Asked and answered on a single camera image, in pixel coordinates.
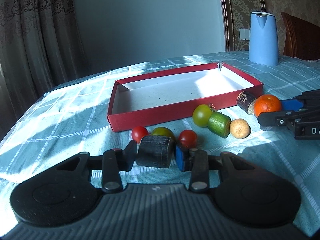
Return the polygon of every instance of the toy cucumber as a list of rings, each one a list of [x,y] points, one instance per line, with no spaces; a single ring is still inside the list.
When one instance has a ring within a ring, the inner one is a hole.
[[[230,133],[230,123],[229,116],[214,111],[209,118],[208,129],[222,138],[227,138]]]

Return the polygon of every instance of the red cardboard tray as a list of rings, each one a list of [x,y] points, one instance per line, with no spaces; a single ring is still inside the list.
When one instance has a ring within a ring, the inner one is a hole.
[[[174,68],[116,80],[107,119],[114,132],[192,116],[201,104],[217,110],[236,105],[247,90],[256,97],[263,84],[235,67],[217,63]]]

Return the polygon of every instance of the metal screw head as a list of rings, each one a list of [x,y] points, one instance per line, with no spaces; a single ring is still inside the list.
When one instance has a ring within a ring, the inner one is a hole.
[[[104,188],[107,190],[114,190],[119,187],[120,187],[119,183],[117,183],[115,181],[110,181],[110,182],[107,182],[106,184],[104,184]]]
[[[201,189],[205,189],[208,186],[208,184],[206,184],[203,181],[196,181],[194,183],[191,184],[191,187],[195,190],[201,190]]]

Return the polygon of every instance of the table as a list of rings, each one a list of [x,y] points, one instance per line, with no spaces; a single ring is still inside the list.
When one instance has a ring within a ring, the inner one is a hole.
[[[145,62],[62,84],[35,103],[0,143],[0,236],[17,223],[9,203],[10,193],[17,184],[80,151],[101,155],[107,149],[124,148],[130,141],[131,131],[114,133],[106,119],[115,80],[218,60],[251,74],[264,83],[264,93],[280,99],[320,89],[320,63],[280,56],[278,66],[268,67],[250,62],[247,51]],[[238,106],[221,112],[231,119],[246,119],[252,128],[251,135],[243,140],[232,136],[223,139],[206,128],[195,126],[192,118],[147,129],[151,131],[165,126],[176,136],[184,129],[192,129],[199,135],[199,148],[209,154],[230,151],[293,182],[302,196],[302,205],[294,224],[311,236],[320,227],[320,143],[295,141],[286,128],[261,130],[256,118],[247,115]],[[130,172],[121,172],[121,177],[124,187],[128,182],[183,182],[188,186],[189,173],[178,171],[173,161],[169,169],[134,165]],[[92,184],[101,187],[100,178],[101,172],[94,171]],[[217,172],[210,171],[210,186],[218,184]]]

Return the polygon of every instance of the kettle spout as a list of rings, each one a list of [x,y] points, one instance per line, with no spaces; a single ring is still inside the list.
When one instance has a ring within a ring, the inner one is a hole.
[[[264,25],[266,24],[266,21],[267,21],[267,15],[265,14],[256,14],[256,17],[257,17],[257,21],[260,25],[260,28],[264,28]]]

